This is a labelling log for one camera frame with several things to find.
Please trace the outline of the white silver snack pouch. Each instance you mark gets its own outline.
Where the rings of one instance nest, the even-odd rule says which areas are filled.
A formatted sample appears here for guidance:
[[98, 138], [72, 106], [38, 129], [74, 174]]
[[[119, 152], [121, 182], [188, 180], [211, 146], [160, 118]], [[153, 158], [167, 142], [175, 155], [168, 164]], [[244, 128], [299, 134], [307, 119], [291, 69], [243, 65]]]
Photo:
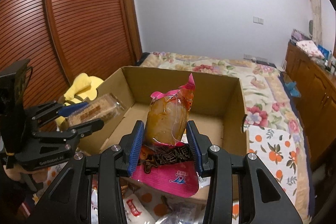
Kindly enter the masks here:
[[129, 224], [149, 224], [155, 223], [151, 214], [143, 207], [135, 194], [123, 199], [123, 205], [125, 208], [125, 215], [127, 223]]

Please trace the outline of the blue plush toy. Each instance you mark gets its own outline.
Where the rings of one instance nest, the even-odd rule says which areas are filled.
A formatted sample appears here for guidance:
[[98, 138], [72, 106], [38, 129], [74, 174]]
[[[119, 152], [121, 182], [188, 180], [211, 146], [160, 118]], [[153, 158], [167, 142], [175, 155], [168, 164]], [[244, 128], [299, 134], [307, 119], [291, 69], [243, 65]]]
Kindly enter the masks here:
[[297, 88], [297, 83], [296, 82], [288, 82], [285, 84], [286, 88], [288, 89], [290, 95], [294, 98], [300, 98], [301, 93], [299, 92]]

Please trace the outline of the wooden sideboard cabinet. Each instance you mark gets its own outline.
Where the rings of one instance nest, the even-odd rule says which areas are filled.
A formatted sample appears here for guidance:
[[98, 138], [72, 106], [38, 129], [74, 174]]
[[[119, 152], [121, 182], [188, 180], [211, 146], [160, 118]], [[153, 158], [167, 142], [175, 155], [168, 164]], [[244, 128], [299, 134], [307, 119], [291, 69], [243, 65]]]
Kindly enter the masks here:
[[285, 61], [285, 71], [301, 93], [297, 110], [309, 143], [311, 168], [316, 169], [335, 143], [335, 77], [292, 42]]

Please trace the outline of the folded floral cloth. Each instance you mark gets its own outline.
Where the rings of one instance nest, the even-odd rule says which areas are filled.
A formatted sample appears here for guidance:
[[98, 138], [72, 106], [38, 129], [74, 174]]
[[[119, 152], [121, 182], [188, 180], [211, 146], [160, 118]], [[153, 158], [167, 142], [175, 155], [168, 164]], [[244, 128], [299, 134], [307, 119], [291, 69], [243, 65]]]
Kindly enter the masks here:
[[296, 42], [296, 46], [303, 50], [309, 57], [324, 59], [324, 55], [312, 40], [302, 40]]

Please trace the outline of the pink chicken snack pouch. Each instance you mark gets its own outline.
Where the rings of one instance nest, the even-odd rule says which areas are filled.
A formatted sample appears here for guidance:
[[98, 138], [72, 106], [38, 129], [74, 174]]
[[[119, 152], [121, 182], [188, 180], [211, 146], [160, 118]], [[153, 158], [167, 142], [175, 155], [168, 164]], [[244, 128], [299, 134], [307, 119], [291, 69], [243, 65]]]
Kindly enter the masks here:
[[131, 178], [156, 190], [189, 198], [199, 189], [190, 147], [182, 141], [193, 104], [195, 82], [166, 93], [153, 92], [138, 164]]

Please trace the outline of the yellow plush toy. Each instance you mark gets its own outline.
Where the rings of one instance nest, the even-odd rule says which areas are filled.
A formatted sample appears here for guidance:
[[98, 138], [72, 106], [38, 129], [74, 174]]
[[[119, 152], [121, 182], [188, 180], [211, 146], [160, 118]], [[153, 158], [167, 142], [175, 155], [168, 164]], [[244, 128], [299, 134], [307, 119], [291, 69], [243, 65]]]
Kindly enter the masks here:
[[80, 73], [73, 81], [71, 87], [63, 94], [58, 103], [65, 106], [92, 101], [97, 97], [97, 88], [104, 82], [96, 76]]

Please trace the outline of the white wall switch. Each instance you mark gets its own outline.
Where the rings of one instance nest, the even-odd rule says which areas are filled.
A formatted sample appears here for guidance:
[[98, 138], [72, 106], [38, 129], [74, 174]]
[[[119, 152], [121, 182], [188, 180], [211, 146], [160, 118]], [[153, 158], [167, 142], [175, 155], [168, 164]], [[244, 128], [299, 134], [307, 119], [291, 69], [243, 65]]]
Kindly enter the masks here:
[[253, 17], [253, 23], [256, 23], [256, 24], [264, 24], [264, 19], [263, 18], [259, 18], [257, 16], [254, 16]]

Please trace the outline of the brown biscuit bar pack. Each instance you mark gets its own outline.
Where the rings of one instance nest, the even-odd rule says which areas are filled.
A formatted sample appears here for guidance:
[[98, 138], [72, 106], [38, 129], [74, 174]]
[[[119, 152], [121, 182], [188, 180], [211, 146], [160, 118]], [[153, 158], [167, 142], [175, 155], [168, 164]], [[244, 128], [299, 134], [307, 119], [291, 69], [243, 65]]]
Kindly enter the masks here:
[[107, 122], [119, 116], [124, 110], [123, 104], [112, 93], [108, 93], [76, 110], [67, 118], [67, 123], [72, 127], [94, 119]]

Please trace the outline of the small white fan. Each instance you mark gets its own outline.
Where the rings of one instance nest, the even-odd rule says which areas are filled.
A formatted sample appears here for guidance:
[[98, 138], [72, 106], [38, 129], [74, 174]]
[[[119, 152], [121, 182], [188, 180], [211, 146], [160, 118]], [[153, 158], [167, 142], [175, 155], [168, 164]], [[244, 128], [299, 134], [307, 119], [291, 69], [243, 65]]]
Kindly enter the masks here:
[[309, 36], [313, 37], [313, 20], [309, 20]]

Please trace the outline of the brown cardboard box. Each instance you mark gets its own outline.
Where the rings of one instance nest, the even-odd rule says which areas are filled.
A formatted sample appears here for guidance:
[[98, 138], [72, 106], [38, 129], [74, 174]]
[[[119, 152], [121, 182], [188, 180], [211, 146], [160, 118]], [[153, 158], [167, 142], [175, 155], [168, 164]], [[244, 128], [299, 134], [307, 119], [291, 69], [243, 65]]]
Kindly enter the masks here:
[[197, 203], [209, 189], [198, 184], [194, 163], [179, 163], [187, 121], [213, 145], [243, 156], [248, 151], [243, 123], [247, 115], [242, 83], [236, 77], [147, 67], [123, 67], [97, 89], [117, 98], [124, 110], [103, 129], [85, 137], [79, 147], [94, 155], [118, 143], [136, 121], [145, 124], [140, 164], [132, 178]]

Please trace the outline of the clear silver snack pouch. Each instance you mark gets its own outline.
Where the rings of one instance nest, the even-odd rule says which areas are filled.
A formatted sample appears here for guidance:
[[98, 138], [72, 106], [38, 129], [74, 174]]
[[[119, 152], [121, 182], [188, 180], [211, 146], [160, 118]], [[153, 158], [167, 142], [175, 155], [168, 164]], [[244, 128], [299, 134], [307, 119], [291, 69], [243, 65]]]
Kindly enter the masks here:
[[173, 211], [160, 217], [155, 223], [202, 223], [205, 209], [194, 203], [173, 203]]

